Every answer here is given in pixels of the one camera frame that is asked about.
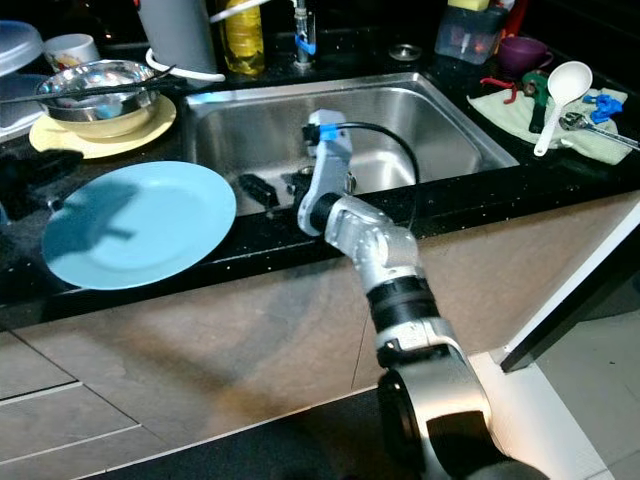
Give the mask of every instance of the blue plate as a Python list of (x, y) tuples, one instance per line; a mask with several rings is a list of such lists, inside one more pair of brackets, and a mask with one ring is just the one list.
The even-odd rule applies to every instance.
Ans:
[(150, 162), (107, 173), (52, 215), (42, 250), (65, 282), (118, 290), (157, 282), (218, 246), (236, 216), (229, 184), (213, 170)]

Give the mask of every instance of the dish soap bottle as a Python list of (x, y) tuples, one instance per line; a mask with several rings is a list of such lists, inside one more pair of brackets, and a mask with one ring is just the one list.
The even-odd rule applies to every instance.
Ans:
[[(247, 0), (220, 0), (224, 9)], [(264, 70), (264, 42), (260, 7), (253, 7), (227, 18), (221, 24), (224, 57), (229, 70), (257, 75)]]

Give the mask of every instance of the white ladle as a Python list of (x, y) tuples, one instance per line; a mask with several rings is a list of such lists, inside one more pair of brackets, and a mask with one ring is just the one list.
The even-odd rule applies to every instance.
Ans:
[(551, 72), (547, 88), (556, 106), (533, 149), (536, 156), (542, 157), (547, 153), (553, 132), (562, 116), (563, 107), (587, 93), (592, 81), (591, 69), (582, 62), (563, 63)]

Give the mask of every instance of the white cup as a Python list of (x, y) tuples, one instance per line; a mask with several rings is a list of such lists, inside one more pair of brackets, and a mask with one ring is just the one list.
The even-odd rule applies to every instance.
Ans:
[(71, 33), (50, 38), (44, 42), (44, 57), (54, 72), (75, 67), (81, 63), (100, 60), (93, 37), (84, 33)]

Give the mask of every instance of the metal bowl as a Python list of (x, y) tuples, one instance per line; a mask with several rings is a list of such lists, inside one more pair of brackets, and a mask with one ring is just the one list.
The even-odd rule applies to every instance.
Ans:
[[(154, 70), (128, 60), (99, 60), (68, 68), (44, 81), (37, 93), (59, 93), (92, 87), (114, 87), (142, 82), (154, 76)], [(81, 98), (56, 98), (40, 101), (42, 109), (54, 120), (96, 122), (111, 120), (140, 109), (151, 109), (157, 91), (110, 93)]]

